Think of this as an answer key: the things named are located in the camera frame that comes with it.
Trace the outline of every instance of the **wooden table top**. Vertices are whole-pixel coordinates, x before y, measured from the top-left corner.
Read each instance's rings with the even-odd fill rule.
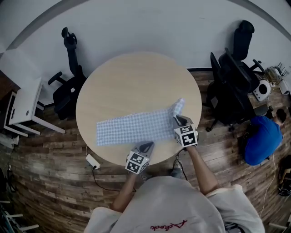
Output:
[[[98,156],[125,166],[134,144],[97,146],[97,122],[166,109],[179,98],[186,101],[182,115],[190,117],[197,127],[201,95],[186,68],[153,52],[120,55],[99,66],[83,85],[76,106],[77,125],[88,147]],[[150,164],[170,158],[179,149],[174,139],[155,142]]]

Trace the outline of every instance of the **desk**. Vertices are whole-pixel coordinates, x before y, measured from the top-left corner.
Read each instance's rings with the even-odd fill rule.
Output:
[[[101,158],[125,166],[134,144],[96,145],[96,123],[131,113],[151,112],[186,100],[182,115],[198,126],[201,95],[193,76],[169,57],[139,52],[117,56],[99,66],[83,85],[76,107],[80,134]],[[181,146],[171,141],[155,142],[151,165],[173,156]]]
[[[13,133],[17,133],[19,135],[28,137],[28,134],[19,131],[16,126],[9,126],[8,119],[10,118],[12,105],[14,103],[14,99],[16,97],[16,93],[13,91],[8,93],[0,102],[0,129],[6,129]]]
[[[11,110],[9,124],[16,125],[17,127],[28,130],[35,134],[40,134],[39,131],[19,124],[21,122],[34,121],[57,132],[65,133],[65,130],[35,116],[35,109],[39,107],[37,102],[40,96],[42,85],[41,78],[38,78],[28,82],[25,87],[17,91],[16,98]]]

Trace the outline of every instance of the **white table leg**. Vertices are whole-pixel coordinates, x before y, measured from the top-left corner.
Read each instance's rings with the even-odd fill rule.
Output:
[[[22,135],[22,136],[28,137],[28,134],[23,133],[23,132],[20,132],[20,131],[15,130],[15,129],[12,129],[12,128],[10,128],[9,126],[4,126],[4,129],[7,129],[7,130],[9,130],[9,131],[11,131],[11,132],[13,132],[13,133],[17,133],[17,134],[19,134],[19,135]]]
[[[36,107],[39,108],[39,109],[42,110],[42,111],[44,111],[44,109],[45,109],[43,106],[41,106],[41,105],[39,105],[39,104],[37,104]]]
[[[36,116],[32,116],[32,120],[36,123],[39,123],[40,125],[43,125],[49,129],[52,129],[54,131],[57,131],[57,132],[60,132],[60,133],[65,133],[65,130],[64,129],[61,129],[57,126],[54,126],[53,124],[50,124],[44,120],[41,120],[40,118],[36,117]]]
[[[280,230],[286,230],[287,229],[287,227],[285,227],[285,226],[280,226],[280,225],[274,224],[274,223],[269,223],[269,226],[273,227],[273,228],[280,229]]]
[[[18,218],[18,217],[23,217],[23,214],[7,214],[6,217],[8,217],[8,218]]]
[[[15,124],[15,126],[21,128],[21,129],[27,130],[27,131],[29,131],[29,132],[32,132],[32,133],[35,133],[35,134],[40,135],[40,132],[39,132],[39,131],[34,130],[34,129],[30,129],[29,127],[26,127],[26,126],[24,126],[24,125],[21,125],[21,124]]]
[[[23,228],[18,228],[20,231],[28,231],[28,230],[31,230],[31,229],[34,229],[34,228],[38,228],[39,225],[32,225],[32,226],[29,226],[29,227],[23,227]]]

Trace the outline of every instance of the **white t-shirt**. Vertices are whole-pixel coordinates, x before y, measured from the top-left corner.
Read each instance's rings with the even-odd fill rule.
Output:
[[[225,233],[236,223],[245,233],[264,233],[256,210],[240,185],[207,196],[186,180],[155,177],[135,193],[123,213],[96,208],[85,233]]]

